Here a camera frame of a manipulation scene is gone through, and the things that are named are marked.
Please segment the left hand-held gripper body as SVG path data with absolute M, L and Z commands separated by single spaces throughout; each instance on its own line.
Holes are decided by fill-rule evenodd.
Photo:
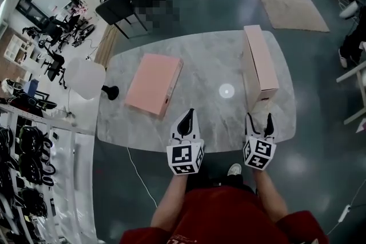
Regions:
M 174 175 L 196 174 L 204 157 L 204 140 L 172 138 L 166 147 L 166 154 Z

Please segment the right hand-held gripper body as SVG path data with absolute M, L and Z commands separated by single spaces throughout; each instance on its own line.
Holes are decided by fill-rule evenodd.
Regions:
M 265 170 L 274 157 L 277 145 L 262 138 L 246 136 L 243 147 L 244 163 L 257 170 Z

